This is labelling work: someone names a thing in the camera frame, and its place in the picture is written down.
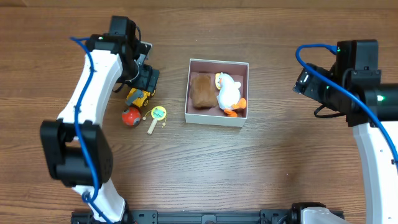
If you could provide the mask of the yellow toy truck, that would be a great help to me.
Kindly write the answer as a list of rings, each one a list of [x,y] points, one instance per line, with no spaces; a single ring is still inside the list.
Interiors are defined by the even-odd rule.
[[[138,90],[132,88],[126,97],[125,104],[128,106],[135,106],[137,108],[142,108],[147,106],[149,100],[155,95],[155,91],[149,92],[144,90]]]

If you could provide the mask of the brown plush toy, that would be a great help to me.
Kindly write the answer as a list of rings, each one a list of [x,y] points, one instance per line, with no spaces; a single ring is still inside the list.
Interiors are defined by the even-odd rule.
[[[199,73],[191,80],[190,98],[196,109],[213,108],[218,104],[211,75]]]

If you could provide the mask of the white plush duck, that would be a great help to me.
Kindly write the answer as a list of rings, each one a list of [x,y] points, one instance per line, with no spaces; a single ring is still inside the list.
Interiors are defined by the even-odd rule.
[[[247,107],[247,101],[239,90],[241,83],[236,82],[229,74],[221,72],[215,75],[215,85],[219,90],[216,98],[220,109],[227,116],[237,118],[236,110],[243,110]]]

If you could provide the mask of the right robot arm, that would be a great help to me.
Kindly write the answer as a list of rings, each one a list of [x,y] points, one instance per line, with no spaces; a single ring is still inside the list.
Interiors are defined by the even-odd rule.
[[[329,70],[306,63],[303,49],[325,48],[336,57]],[[397,223],[397,84],[382,83],[377,40],[305,44],[295,57],[303,70],[293,91],[344,116],[353,130],[363,173],[366,223]]]

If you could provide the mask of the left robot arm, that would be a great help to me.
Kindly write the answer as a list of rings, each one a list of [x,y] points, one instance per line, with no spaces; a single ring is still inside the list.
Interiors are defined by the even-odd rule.
[[[111,180],[113,154],[102,125],[115,84],[155,92],[160,72],[144,62],[152,44],[141,40],[139,27],[125,16],[113,16],[104,34],[72,40],[85,51],[81,77],[57,119],[40,126],[49,174],[91,209],[74,212],[72,223],[134,223]]]

